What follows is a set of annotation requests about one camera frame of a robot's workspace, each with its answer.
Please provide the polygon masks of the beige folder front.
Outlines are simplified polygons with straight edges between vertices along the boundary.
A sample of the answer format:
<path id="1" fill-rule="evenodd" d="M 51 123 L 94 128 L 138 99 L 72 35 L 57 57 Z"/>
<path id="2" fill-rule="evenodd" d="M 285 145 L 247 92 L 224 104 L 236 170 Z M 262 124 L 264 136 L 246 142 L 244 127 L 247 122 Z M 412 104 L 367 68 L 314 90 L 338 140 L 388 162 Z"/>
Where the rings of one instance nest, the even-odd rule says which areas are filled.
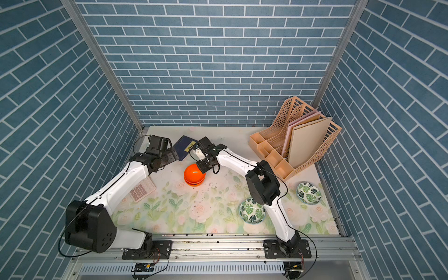
<path id="1" fill-rule="evenodd" d="M 319 119 L 294 131 L 288 154 L 288 162 L 293 168 L 298 168 L 315 154 L 323 143 L 331 120 L 331 117 Z"/>

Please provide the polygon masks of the aluminium corner post right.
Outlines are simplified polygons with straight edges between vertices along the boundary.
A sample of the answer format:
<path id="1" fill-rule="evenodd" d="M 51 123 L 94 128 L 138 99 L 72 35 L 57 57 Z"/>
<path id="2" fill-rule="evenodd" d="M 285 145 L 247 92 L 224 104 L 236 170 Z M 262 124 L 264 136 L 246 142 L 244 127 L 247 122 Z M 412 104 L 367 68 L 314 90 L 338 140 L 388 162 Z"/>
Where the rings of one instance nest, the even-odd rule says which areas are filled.
<path id="1" fill-rule="evenodd" d="M 334 54 L 332 55 L 330 63 L 326 69 L 326 72 L 322 79 L 320 87 L 315 95 L 315 98 L 313 99 L 313 101 L 311 103 L 312 107 L 314 107 L 314 108 L 319 107 L 319 104 L 322 101 L 327 88 L 329 87 L 331 79 L 337 69 L 339 62 L 342 59 L 344 51 L 354 33 L 354 30 L 361 18 L 362 13 L 364 12 L 364 9 L 366 8 L 368 2 L 369 2 L 368 0 L 356 1 L 355 5 L 353 7 L 353 10 L 350 14 L 350 17 L 348 18 L 347 25 L 341 34 L 339 42 L 334 51 Z"/>

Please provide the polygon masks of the aluminium corner post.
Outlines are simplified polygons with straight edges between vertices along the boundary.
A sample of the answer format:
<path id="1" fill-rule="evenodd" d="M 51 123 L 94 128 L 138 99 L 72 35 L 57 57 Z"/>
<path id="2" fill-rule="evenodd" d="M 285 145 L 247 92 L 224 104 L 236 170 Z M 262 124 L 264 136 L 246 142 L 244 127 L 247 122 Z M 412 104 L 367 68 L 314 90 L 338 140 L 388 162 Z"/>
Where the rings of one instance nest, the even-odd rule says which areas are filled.
<path id="1" fill-rule="evenodd" d="M 342 59 L 344 51 L 354 33 L 354 30 L 361 18 L 362 13 L 364 12 L 364 9 L 366 8 L 368 2 L 369 2 L 368 0 L 356 1 L 355 5 L 353 7 L 353 10 L 350 14 L 350 17 L 348 18 L 347 25 L 341 34 L 339 42 L 334 51 L 334 54 L 332 55 L 330 63 L 326 69 L 326 72 L 322 79 L 320 87 L 315 95 L 315 98 L 313 99 L 313 101 L 311 103 L 312 107 L 314 107 L 314 108 L 319 107 L 319 104 L 322 101 L 327 88 L 329 87 L 331 79 L 337 69 L 339 62 Z"/>
<path id="2" fill-rule="evenodd" d="M 107 61 L 106 56 L 104 55 L 102 49 L 100 48 L 98 42 L 96 41 L 91 29 L 88 26 L 88 23 L 84 19 L 83 15 L 81 14 L 77 3 L 73 0 L 61 0 L 61 3 L 67 13 L 69 14 L 70 18 L 72 19 L 74 25 L 77 27 L 78 31 L 80 32 L 80 35 L 84 39 L 85 43 L 87 44 L 88 48 L 90 49 L 91 53 L 93 54 L 95 60 L 99 64 L 101 70 L 105 74 L 107 80 L 111 84 L 112 88 L 115 91 L 115 94 L 118 96 L 120 101 L 122 102 L 126 112 L 132 119 L 134 125 L 136 126 L 138 132 L 140 134 L 143 134 L 144 132 L 144 125 L 142 124 L 140 118 L 137 116 L 137 113 L 135 112 L 133 106 L 130 104 L 129 99 L 126 96 L 125 91 L 123 90 L 119 80 L 115 76 L 115 73 L 113 72 L 109 62 Z"/>

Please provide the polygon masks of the green leaf bowl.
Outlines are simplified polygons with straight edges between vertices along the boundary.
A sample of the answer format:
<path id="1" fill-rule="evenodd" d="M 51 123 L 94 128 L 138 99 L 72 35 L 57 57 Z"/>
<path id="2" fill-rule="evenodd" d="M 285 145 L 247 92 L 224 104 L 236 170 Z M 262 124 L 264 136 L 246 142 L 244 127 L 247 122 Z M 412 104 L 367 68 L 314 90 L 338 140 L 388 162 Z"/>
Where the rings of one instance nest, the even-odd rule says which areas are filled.
<path id="1" fill-rule="evenodd" d="M 322 199 L 322 193 L 313 183 L 301 182 L 296 188 L 296 195 L 307 205 L 316 205 Z"/>
<path id="2" fill-rule="evenodd" d="M 240 217 L 250 225 L 260 224 L 266 217 L 264 207 L 255 202 L 253 198 L 246 198 L 238 206 Z"/>

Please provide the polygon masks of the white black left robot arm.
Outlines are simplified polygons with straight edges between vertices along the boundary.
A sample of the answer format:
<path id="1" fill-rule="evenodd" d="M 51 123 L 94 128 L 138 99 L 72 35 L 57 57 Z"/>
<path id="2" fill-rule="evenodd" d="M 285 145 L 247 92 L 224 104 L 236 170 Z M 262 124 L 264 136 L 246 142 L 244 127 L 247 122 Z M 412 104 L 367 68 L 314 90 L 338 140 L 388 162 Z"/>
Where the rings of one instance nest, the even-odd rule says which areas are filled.
<path id="1" fill-rule="evenodd" d="M 118 175 L 100 190 L 66 208 L 66 223 L 61 240 L 89 252 L 103 253 L 122 249 L 125 259 L 144 259 L 153 254 L 152 234 L 115 226 L 111 215 L 121 201 L 141 181 L 178 160 L 171 140 L 149 136 L 145 152 L 136 152 Z"/>

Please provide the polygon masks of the aluminium corner post left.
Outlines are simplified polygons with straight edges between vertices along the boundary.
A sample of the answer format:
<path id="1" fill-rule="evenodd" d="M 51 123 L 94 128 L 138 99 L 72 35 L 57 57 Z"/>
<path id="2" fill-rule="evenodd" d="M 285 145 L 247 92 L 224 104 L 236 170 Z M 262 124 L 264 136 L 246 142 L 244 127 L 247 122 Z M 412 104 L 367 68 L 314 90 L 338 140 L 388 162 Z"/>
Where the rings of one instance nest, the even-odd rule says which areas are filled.
<path id="1" fill-rule="evenodd" d="M 69 14 L 70 18 L 72 19 L 74 25 L 77 27 L 78 31 L 80 32 L 80 35 L 84 39 L 85 43 L 87 44 L 88 48 L 90 49 L 91 53 L 93 54 L 95 60 L 99 64 L 101 70 L 105 74 L 107 80 L 111 84 L 112 88 L 115 91 L 115 94 L 118 96 L 120 101 L 122 102 L 126 112 L 132 119 L 134 125 L 136 126 L 138 132 L 140 134 L 143 134 L 144 132 L 144 125 L 142 124 L 140 118 L 137 116 L 137 113 L 135 112 L 133 106 L 130 104 L 129 99 L 126 96 L 125 91 L 123 90 L 119 80 L 115 76 L 115 73 L 113 72 L 109 62 L 107 61 L 106 56 L 104 55 L 102 49 L 100 48 L 98 42 L 96 41 L 91 29 L 88 26 L 88 23 L 84 19 L 83 15 L 81 14 L 77 3 L 73 0 L 61 0 L 61 3 L 67 13 Z"/>

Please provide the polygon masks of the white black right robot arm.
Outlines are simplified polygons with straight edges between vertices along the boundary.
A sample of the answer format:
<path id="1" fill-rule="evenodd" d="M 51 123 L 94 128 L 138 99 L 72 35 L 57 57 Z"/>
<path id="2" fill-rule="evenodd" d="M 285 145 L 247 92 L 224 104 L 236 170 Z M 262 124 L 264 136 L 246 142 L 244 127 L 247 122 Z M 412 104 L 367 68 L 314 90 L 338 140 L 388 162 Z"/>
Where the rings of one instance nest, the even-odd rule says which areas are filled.
<path id="1" fill-rule="evenodd" d="M 286 216 L 281 203 L 280 181 L 269 163 L 250 161 L 223 144 L 213 144 L 207 137 L 200 139 L 191 151 L 198 157 L 196 164 L 202 173 L 217 166 L 229 168 L 245 177 L 251 197 L 264 207 L 274 225 L 280 251 L 288 257 L 304 253 L 301 249 L 303 240 Z"/>

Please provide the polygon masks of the dark blue book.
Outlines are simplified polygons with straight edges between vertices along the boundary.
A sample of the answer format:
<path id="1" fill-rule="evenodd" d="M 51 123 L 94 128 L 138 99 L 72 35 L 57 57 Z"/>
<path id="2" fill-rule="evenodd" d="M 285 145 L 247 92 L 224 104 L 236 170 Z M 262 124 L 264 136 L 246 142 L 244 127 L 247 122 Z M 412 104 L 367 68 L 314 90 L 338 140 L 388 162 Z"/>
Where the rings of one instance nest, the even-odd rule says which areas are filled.
<path id="1" fill-rule="evenodd" d="M 173 146 L 177 153 L 178 160 L 183 161 L 183 159 L 189 154 L 190 149 L 197 142 L 197 140 L 183 135 Z"/>

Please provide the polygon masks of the floral table mat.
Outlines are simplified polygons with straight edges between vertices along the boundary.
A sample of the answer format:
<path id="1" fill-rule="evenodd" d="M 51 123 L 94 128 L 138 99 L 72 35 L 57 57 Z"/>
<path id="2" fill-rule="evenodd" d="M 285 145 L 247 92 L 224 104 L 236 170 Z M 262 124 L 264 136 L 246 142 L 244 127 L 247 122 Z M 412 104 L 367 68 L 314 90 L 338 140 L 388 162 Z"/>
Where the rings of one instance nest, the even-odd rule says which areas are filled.
<path id="1" fill-rule="evenodd" d="M 238 211 L 239 205 L 250 198 L 246 179 L 228 168 L 215 175 L 207 173 L 198 187 L 184 182 L 186 164 L 176 163 L 159 173 L 150 175 L 155 190 L 135 202 L 127 195 L 116 208 L 113 222 L 120 228 L 140 229 L 152 233 L 217 233 L 268 234 L 275 229 L 269 217 L 251 225 Z M 303 203 L 296 194 L 301 182 L 322 187 L 314 167 L 287 180 L 281 185 L 288 194 L 282 199 L 292 226 L 307 235 L 338 235 L 334 217 L 325 197 L 316 204 Z"/>

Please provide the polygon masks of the orange bowl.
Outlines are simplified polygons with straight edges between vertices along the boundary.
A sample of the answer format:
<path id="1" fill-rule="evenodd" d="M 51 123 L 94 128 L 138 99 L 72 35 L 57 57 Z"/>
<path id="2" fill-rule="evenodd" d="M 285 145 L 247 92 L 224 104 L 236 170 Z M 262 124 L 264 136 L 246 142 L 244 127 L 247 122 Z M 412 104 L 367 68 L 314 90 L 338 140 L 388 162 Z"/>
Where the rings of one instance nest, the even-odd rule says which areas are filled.
<path id="1" fill-rule="evenodd" d="M 205 177 L 203 177 L 202 180 L 197 181 L 197 182 L 190 182 L 186 178 L 184 179 L 184 181 L 186 184 L 188 184 L 191 187 L 198 187 L 205 181 Z"/>
<path id="2" fill-rule="evenodd" d="M 186 178 L 190 182 L 197 182 L 202 180 L 206 174 L 202 173 L 196 164 L 191 164 L 184 171 L 184 179 Z"/>

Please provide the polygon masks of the aluminium front rail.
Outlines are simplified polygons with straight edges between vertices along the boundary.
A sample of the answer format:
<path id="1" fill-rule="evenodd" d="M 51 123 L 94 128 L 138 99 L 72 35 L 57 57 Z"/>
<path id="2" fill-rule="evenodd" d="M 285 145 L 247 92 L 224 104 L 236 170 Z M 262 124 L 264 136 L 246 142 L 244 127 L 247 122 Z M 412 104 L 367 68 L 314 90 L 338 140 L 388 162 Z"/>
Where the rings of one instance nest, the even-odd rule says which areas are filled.
<path id="1" fill-rule="evenodd" d="M 211 262 L 211 261 L 300 261 L 311 264 L 313 261 L 360 261 L 361 254 L 353 238 L 340 236 L 312 236 L 303 238 L 309 242 L 310 258 L 286 258 L 280 254 L 272 255 L 265 248 L 265 241 L 274 239 L 268 235 L 214 235 L 214 236 L 161 236 L 154 237 L 154 243 L 161 245 L 171 241 L 171 248 L 162 247 L 156 253 L 169 256 L 169 262 Z"/>

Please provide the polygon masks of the orange plastic file rack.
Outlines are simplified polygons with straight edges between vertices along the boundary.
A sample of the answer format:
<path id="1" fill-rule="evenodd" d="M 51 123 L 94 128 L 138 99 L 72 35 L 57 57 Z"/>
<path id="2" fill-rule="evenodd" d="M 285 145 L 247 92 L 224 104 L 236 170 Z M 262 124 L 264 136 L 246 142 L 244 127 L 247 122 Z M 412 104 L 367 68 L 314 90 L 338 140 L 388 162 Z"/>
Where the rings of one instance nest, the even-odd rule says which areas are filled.
<path id="1" fill-rule="evenodd" d="M 338 134 L 342 131 L 342 128 L 331 120 L 323 143 L 317 149 L 315 154 L 298 168 L 293 168 L 288 162 L 289 149 L 286 157 L 281 155 L 288 124 L 314 110 L 316 109 L 297 96 L 289 98 L 283 103 L 273 124 L 259 133 L 251 135 L 249 138 L 249 146 L 252 150 L 254 150 L 260 159 L 267 161 L 273 168 L 273 171 L 284 180 L 297 175 L 309 166 L 318 162 L 325 155 L 334 140 L 336 140 Z"/>

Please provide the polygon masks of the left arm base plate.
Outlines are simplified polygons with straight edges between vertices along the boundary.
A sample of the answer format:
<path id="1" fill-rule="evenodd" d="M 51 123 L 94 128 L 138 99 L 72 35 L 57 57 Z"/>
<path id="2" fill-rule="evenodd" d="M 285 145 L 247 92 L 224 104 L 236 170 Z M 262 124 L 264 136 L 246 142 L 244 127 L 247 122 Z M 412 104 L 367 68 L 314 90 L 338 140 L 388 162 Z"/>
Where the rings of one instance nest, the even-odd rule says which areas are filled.
<path id="1" fill-rule="evenodd" d="M 171 240 L 146 241 L 139 249 L 125 249 L 123 260 L 168 260 L 172 250 Z"/>

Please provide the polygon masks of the green circuit board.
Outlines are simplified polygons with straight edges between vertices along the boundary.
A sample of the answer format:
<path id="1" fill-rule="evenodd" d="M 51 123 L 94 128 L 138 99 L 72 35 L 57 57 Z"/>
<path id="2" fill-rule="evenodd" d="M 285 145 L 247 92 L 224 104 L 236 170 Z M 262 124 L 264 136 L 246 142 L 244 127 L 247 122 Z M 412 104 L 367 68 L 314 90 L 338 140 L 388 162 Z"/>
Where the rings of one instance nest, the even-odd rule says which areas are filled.
<path id="1" fill-rule="evenodd" d="M 144 273 L 149 274 L 154 271 L 154 263 L 136 263 L 134 268 L 131 270 L 133 274 Z"/>

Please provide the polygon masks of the pink folder behind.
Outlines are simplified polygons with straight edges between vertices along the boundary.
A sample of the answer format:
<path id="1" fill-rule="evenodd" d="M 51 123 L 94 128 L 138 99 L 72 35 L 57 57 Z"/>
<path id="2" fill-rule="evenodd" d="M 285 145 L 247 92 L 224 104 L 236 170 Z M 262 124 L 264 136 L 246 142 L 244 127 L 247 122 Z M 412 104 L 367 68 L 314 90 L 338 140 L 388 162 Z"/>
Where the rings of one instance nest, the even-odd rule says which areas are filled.
<path id="1" fill-rule="evenodd" d="M 321 111 L 314 110 L 314 111 L 312 111 L 312 112 L 310 112 L 310 113 L 308 113 L 308 114 L 306 114 L 288 124 L 287 134 L 285 137 L 285 142 L 284 142 L 284 145 L 282 148 L 282 153 L 281 153 L 281 155 L 284 158 L 287 156 L 287 152 L 288 152 L 294 131 L 307 126 L 308 123 L 313 124 L 315 121 L 317 121 L 320 118 L 320 115 L 321 115 Z"/>

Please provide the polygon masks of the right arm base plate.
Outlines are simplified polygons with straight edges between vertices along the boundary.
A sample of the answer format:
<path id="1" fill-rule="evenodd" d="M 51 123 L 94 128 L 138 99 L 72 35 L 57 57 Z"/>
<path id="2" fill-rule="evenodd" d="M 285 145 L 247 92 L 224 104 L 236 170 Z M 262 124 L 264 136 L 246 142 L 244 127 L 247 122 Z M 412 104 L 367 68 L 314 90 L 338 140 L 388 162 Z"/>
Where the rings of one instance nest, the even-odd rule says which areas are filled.
<path id="1" fill-rule="evenodd" d="M 280 239 L 268 239 L 263 242 L 266 259 L 310 259 L 309 242 L 301 239 L 295 243 L 286 243 Z"/>

